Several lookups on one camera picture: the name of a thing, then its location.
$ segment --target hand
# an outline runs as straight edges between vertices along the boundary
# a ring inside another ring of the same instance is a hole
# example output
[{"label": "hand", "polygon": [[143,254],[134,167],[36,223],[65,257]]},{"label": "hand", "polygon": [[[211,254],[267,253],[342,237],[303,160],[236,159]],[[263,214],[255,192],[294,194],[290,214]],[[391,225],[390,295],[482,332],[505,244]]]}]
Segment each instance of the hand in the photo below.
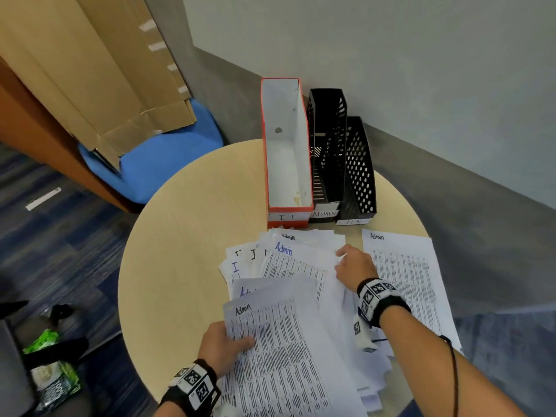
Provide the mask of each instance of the hand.
[{"label": "hand", "polygon": [[209,325],[201,340],[197,358],[205,360],[215,371],[216,378],[221,378],[232,369],[237,355],[241,351],[249,350],[254,345],[253,336],[246,336],[239,341],[228,338],[226,324],[221,320]]},{"label": "hand", "polygon": [[350,291],[357,292],[359,284],[369,278],[379,277],[371,255],[356,247],[346,244],[336,252],[336,256],[344,256],[335,266],[336,278]]}]

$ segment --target left hand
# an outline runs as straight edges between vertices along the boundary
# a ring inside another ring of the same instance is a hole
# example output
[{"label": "left hand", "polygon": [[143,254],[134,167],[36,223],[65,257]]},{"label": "left hand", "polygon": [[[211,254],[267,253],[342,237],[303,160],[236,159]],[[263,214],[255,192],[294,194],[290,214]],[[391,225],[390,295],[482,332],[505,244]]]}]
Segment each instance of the left hand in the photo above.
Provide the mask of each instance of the left hand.
[{"label": "left hand", "polygon": [[255,345],[253,336],[246,336],[239,341],[226,336],[226,324],[223,320],[211,323],[203,335],[197,358],[203,359],[221,378],[228,373],[236,362],[237,355]]}]

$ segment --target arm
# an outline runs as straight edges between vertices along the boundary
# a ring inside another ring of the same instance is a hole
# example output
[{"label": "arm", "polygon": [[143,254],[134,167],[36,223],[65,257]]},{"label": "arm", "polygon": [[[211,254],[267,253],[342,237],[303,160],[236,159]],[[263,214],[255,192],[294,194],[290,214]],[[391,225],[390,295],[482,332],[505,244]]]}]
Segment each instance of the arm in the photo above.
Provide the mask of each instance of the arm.
[{"label": "arm", "polygon": [[[246,336],[238,341],[229,339],[226,336],[226,324],[224,324],[223,321],[215,322],[209,325],[205,335],[203,335],[197,358],[204,360],[210,370],[213,371],[215,376],[213,382],[216,383],[216,380],[232,369],[233,364],[236,362],[237,355],[242,351],[249,350],[254,345],[255,340],[252,336]],[[170,395],[169,399],[164,400],[168,395],[167,392],[153,417],[186,417],[182,407],[178,405],[181,399],[184,398],[184,393],[181,393],[178,389],[177,386],[169,389],[169,392],[172,390],[174,395]],[[202,417],[208,415],[200,411],[196,411],[195,413],[195,417],[198,415],[202,415]]]},{"label": "arm", "polygon": [[[367,253],[350,245],[336,266],[337,278],[351,291],[378,278]],[[380,315],[380,326],[401,366],[417,405],[427,417],[454,415],[454,369],[450,348],[406,309],[391,306]],[[525,417],[525,414],[476,367],[456,351],[459,417]]]}]

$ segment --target forearm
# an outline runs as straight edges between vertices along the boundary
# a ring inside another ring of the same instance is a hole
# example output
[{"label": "forearm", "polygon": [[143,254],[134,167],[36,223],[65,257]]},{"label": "forearm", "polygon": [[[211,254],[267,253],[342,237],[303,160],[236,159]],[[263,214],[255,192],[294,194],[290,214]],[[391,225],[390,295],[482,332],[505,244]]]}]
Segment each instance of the forearm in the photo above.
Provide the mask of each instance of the forearm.
[{"label": "forearm", "polygon": [[[392,306],[380,317],[409,388],[425,417],[454,413],[454,369],[447,343],[404,308]],[[459,417],[525,417],[483,374],[456,352]]]},{"label": "forearm", "polygon": [[184,411],[176,404],[166,402],[160,406],[153,417],[187,417]]}]

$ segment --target wristband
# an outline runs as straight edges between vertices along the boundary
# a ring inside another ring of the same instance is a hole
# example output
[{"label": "wristband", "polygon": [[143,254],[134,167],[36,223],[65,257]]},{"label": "wristband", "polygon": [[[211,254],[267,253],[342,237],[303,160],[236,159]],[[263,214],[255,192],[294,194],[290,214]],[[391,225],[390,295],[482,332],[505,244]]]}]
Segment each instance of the wristband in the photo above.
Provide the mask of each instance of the wristband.
[{"label": "wristband", "polygon": [[365,280],[358,287],[358,314],[370,326],[380,328],[380,315],[390,306],[401,306],[411,313],[399,291],[381,279]]},{"label": "wristband", "polygon": [[192,367],[181,369],[172,378],[160,405],[170,401],[187,417],[208,417],[219,397],[216,372],[205,360],[197,359]]}]

